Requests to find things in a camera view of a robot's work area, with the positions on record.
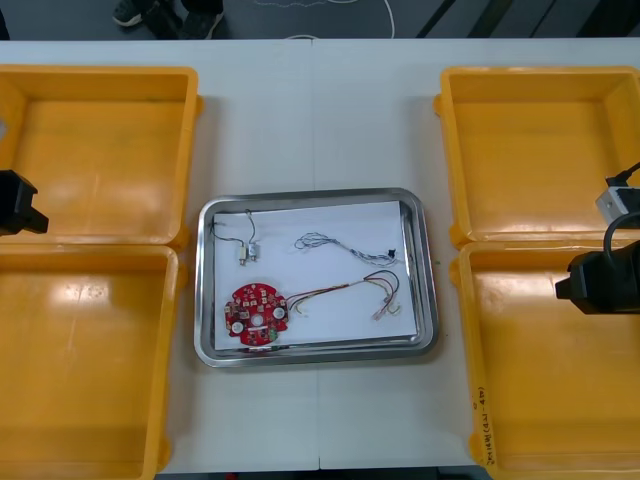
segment table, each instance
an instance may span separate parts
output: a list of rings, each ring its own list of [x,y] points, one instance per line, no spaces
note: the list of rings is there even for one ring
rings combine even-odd
[[[472,426],[447,272],[456,255],[447,166],[431,108],[439,74],[451,65],[640,67],[640,39],[9,42],[0,62],[195,68],[206,107],[192,231],[202,205],[223,194],[404,187],[424,202],[441,324],[425,357],[211,369],[193,349],[191,282],[173,344],[165,472],[443,466],[472,463]],[[191,267],[193,258],[191,249]]]

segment black cable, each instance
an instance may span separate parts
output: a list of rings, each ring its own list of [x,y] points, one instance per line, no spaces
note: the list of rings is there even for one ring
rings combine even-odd
[[[253,233],[251,234],[251,238],[249,239],[249,241],[247,243],[251,243],[254,239],[254,237],[256,236],[256,224],[253,223],[253,217],[251,216],[251,210],[247,209],[245,210],[245,213],[247,214],[247,218],[249,219],[249,221],[251,222],[251,228],[253,229]],[[220,237],[219,235],[216,235],[216,232],[214,230],[215,225],[218,225],[215,222],[211,222],[211,234],[216,237],[219,240],[224,240],[225,242],[240,242],[240,245],[242,245],[244,247],[244,241],[240,240],[239,238],[234,238],[234,237],[229,237],[229,238],[225,238],[225,237]]]
[[[239,238],[233,238],[233,237],[229,237],[229,238],[225,238],[225,237],[220,237],[218,235],[216,235],[215,232],[215,226],[217,224],[214,222],[211,222],[211,234],[216,237],[218,240],[224,240],[225,242],[240,242],[240,245],[244,247],[244,242],[242,240],[240,240]]]
[[[629,220],[633,220],[635,218],[640,218],[640,211],[622,215],[621,217],[616,218],[613,222],[609,224],[609,227],[607,227],[607,231],[604,234],[604,240],[602,241],[602,249],[604,251],[604,256],[607,259],[607,262],[613,269],[616,269],[616,270],[619,269],[619,265],[616,263],[616,259],[613,256],[613,252],[611,251],[611,241],[613,239],[613,234],[615,233],[616,229],[620,227],[623,223],[626,223]]]
[[[631,178],[635,172],[640,170],[640,162],[635,165],[627,168],[626,170],[621,171],[615,177],[607,178],[607,185],[610,187],[627,187],[627,181]]]

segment wire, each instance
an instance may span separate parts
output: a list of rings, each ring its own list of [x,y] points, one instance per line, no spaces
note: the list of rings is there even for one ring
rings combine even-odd
[[[251,228],[253,228],[253,233],[251,234],[251,238],[249,239],[248,243],[253,242],[254,237],[256,236],[256,224],[253,223],[253,217],[251,216],[251,210],[249,210],[248,208],[244,211],[244,213],[247,214],[247,217],[249,218],[249,221],[251,222]]]
[[[604,240],[602,241],[602,249],[604,251],[604,256],[607,259],[607,262],[609,263],[611,268],[614,268],[616,270],[620,269],[620,264],[616,263],[616,259],[613,256],[613,252],[611,251],[611,241],[613,240],[613,234],[615,233],[616,229],[618,229],[618,227],[622,226],[623,223],[626,223],[629,220],[633,220],[635,218],[640,218],[640,211],[627,213],[626,215],[622,215],[621,217],[616,218],[613,222],[609,224],[609,227],[607,228],[607,231],[604,234]]]
[[[382,0],[387,7],[387,12],[389,12],[389,21],[391,22],[391,37],[396,38],[396,21],[393,19],[393,10],[391,10],[391,5],[389,5],[389,0]]]
[[[621,171],[615,177],[607,178],[607,185],[610,187],[628,187],[627,180],[631,178],[636,171],[640,170],[640,162],[632,165],[630,168]]]
[[[389,250],[389,253],[386,255],[369,255],[368,253],[363,253],[354,248],[349,248],[337,239],[330,238],[325,234],[318,232],[305,233],[302,237],[296,240],[293,245],[298,250],[307,250],[311,248],[321,247],[322,245],[326,245],[328,243],[333,243],[334,245],[345,249],[354,257],[357,257],[363,262],[366,262],[369,265],[373,265],[374,267],[390,267],[397,262],[397,259],[395,257],[395,250]]]
[[[395,278],[396,280],[395,287],[392,285],[392,283],[388,279],[384,277],[376,276],[376,275],[387,275],[387,274],[392,275]],[[389,290],[387,290],[387,286],[385,286],[384,284],[377,283],[378,281],[381,281],[384,284],[386,284],[389,287]],[[396,294],[398,293],[398,289],[400,288],[400,280],[398,279],[398,276],[395,273],[393,273],[391,270],[379,270],[370,275],[367,275],[366,277],[363,277],[361,280],[358,280],[352,283],[343,283],[340,285],[334,285],[332,287],[320,288],[317,290],[310,290],[308,292],[297,293],[295,295],[291,295],[290,297],[287,297],[286,302],[288,305],[290,304],[289,310],[295,310],[298,313],[302,314],[302,312],[300,311],[300,305],[303,302],[306,302],[307,300],[313,297],[317,297],[318,295],[334,292],[336,290],[343,290],[345,288],[353,287],[361,283],[369,283],[371,285],[375,285],[377,287],[382,288],[386,293],[382,308],[380,308],[373,314],[373,318],[375,320],[379,320],[387,312],[390,313],[391,315],[395,315],[400,311],[399,306],[392,308]]]
[[[240,242],[240,245],[242,245],[244,247],[244,242],[242,240],[240,240],[239,238],[234,238],[234,237],[225,238],[225,237],[221,237],[219,235],[216,235],[216,232],[215,232],[215,226],[216,225],[220,225],[220,224],[211,222],[211,234],[214,237],[216,237],[218,240],[224,240],[225,242]]]
[[[290,8],[290,7],[302,7],[309,8],[315,7],[319,5],[326,5],[328,3],[333,3],[334,5],[349,5],[351,3],[356,3],[359,0],[319,0],[311,3],[300,3],[300,2],[292,2],[287,4],[276,3],[276,2],[260,2],[258,0],[254,0],[253,3],[259,5],[261,7],[278,7],[278,8]],[[384,2],[385,7],[387,7],[387,13],[389,14],[389,23],[391,23],[391,36],[389,38],[396,38],[396,21],[393,17],[393,10],[391,9],[391,5],[389,4],[389,0],[382,0]],[[285,40],[294,40],[298,38],[306,38],[310,40],[320,40],[318,37],[313,35],[292,35],[291,37],[285,38]]]
[[[253,217],[251,216],[251,210],[246,209],[244,213],[247,215],[247,218],[251,222],[251,228],[253,229],[253,233],[251,234],[251,238],[247,243],[253,242],[254,237],[256,236],[256,224],[253,222]],[[244,240],[235,237],[221,237],[220,235],[216,235],[215,226],[216,225],[224,225],[222,223],[211,222],[211,227],[209,228],[211,234],[216,237],[218,240],[224,240],[225,242],[240,242],[241,246],[245,246]]]

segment wire harness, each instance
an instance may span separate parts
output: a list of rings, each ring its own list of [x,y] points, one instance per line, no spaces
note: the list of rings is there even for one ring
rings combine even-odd
[[[369,265],[373,265],[374,267],[390,267],[398,261],[396,259],[395,250],[389,250],[384,255],[369,255],[368,253],[363,253],[359,250],[356,250],[355,248],[350,248],[335,238],[328,237],[327,235],[318,232],[305,233],[302,237],[296,240],[294,246],[298,250],[309,250],[311,248],[321,247],[322,245],[327,245],[329,243],[337,245],[338,247],[349,252],[354,257],[359,258],[363,262],[366,262]]]

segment yellow tray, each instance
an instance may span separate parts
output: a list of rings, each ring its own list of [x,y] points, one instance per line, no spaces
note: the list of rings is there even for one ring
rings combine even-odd
[[[584,315],[554,283],[598,242],[477,242],[452,264],[473,408],[494,478],[640,478],[640,321]]]
[[[0,169],[50,219],[0,242],[184,247],[199,107],[189,68],[0,66]]]
[[[445,70],[434,107],[449,163],[453,243],[602,239],[595,201],[605,177],[640,161],[637,73]]]
[[[184,280],[167,247],[0,246],[0,478],[153,478]]]

